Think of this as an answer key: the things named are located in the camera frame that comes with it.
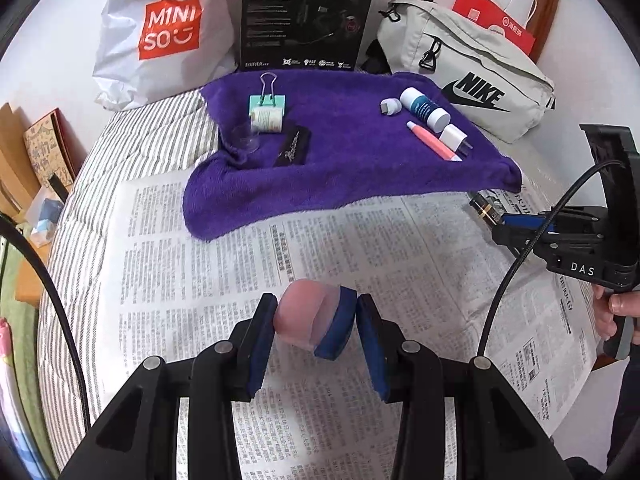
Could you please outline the person's right hand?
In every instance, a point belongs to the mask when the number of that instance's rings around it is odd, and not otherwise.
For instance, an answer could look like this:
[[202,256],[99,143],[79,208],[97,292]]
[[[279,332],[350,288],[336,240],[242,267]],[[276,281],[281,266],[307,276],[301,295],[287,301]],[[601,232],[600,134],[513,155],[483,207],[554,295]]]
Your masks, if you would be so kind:
[[600,285],[593,285],[592,291],[596,331],[602,339],[609,340],[616,334],[617,328],[614,322],[616,316],[640,318],[640,294],[638,292],[608,295],[605,288]]

